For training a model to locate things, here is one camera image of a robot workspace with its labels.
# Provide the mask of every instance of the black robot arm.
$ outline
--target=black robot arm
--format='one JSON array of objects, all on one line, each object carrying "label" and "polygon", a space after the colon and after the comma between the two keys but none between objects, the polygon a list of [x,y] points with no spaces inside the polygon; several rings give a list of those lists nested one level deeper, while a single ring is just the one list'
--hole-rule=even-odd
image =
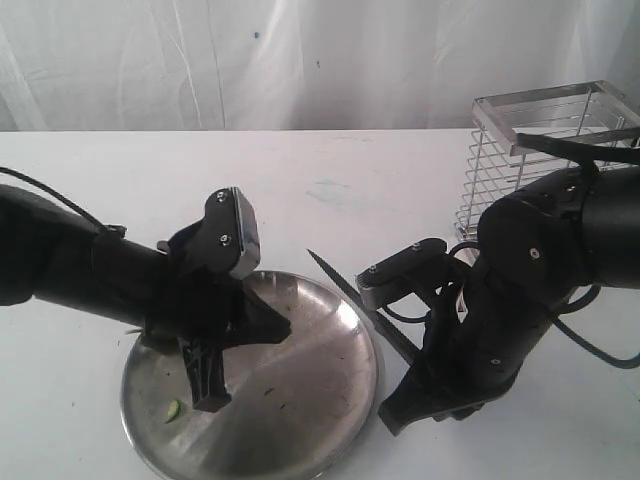
[{"label": "black robot arm", "polygon": [[[364,305],[409,293],[430,308],[423,346],[379,414],[398,434],[427,417],[463,419],[506,393],[524,359],[553,324],[619,368],[640,366],[602,352],[559,320],[588,305],[601,287],[640,288],[640,168],[599,171],[594,160],[640,164],[640,150],[520,135],[523,147],[578,163],[492,204],[481,216],[473,266],[427,239],[357,277]],[[570,303],[578,287],[585,297]],[[457,311],[460,298],[467,314]],[[397,314],[395,318],[403,320]]]},{"label": "black robot arm", "polygon": [[207,200],[202,220],[159,249],[124,239],[46,185],[7,168],[76,213],[0,185],[0,305],[36,297],[142,329],[159,351],[180,348],[193,406],[216,411],[231,399],[222,351],[278,343],[289,322],[244,283],[260,261],[254,213],[237,188]]}]

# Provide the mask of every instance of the white tabletop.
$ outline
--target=white tabletop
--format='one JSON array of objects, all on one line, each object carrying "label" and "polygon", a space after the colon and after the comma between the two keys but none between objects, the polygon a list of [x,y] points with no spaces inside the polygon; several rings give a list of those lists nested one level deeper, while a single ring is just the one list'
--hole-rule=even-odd
[{"label": "white tabletop", "polygon": [[[468,130],[2,133],[0,164],[68,195],[148,246],[237,185],[260,228],[261,268],[329,284],[416,240],[451,239]],[[567,320],[600,346],[640,349],[640,294],[607,291]],[[0,478],[154,479],[120,423],[130,327],[39,301],[0,309]],[[404,328],[412,338],[419,328]],[[406,366],[377,334],[385,394]],[[462,422],[393,438],[374,417],[327,478],[637,479],[640,374],[551,330],[512,390]]]}]

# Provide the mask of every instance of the metal wire basket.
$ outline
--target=metal wire basket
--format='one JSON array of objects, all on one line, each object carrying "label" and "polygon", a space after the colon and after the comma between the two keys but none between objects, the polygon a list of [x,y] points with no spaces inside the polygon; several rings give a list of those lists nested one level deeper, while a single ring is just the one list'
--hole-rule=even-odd
[{"label": "metal wire basket", "polygon": [[472,114],[478,130],[471,133],[465,193],[456,212],[460,240],[476,239],[480,215],[498,198],[568,165],[520,147],[516,133],[625,147],[635,147],[640,137],[640,109],[604,81],[477,98]]}]

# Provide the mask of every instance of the green vegetable piece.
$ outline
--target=green vegetable piece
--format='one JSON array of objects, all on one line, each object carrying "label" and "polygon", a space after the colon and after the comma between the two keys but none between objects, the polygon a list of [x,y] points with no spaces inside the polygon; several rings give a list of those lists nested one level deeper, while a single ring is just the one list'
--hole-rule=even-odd
[{"label": "green vegetable piece", "polygon": [[178,417],[179,414],[180,414],[180,401],[172,400],[171,403],[169,404],[169,410],[167,410],[167,419],[164,421],[164,423],[173,422]]}]

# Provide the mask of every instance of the knife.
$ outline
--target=knife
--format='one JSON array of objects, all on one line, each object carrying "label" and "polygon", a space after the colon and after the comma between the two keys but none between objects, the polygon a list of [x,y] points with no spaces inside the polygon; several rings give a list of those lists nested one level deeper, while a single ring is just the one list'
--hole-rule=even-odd
[{"label": "knife", "polygon": [[396,326],[389,321],[387,317],[374,310],[369,310],[365,307],[360,294],[355,288],[351,286],[331,265],[323,260],[319,255],[307,250],[311,258],[320,266],[322,271],[327,274],[333,283],[344,293],[349,300],[351,300],[356,307],[358,307],[369,320],[373,323],[373,326],[380,335],[382,335],[387,342],[394,348],[396,352],[407,362],[409,365],[413,364],[414,360],[418,358],[420,349],[415,344],[405,337]]}]

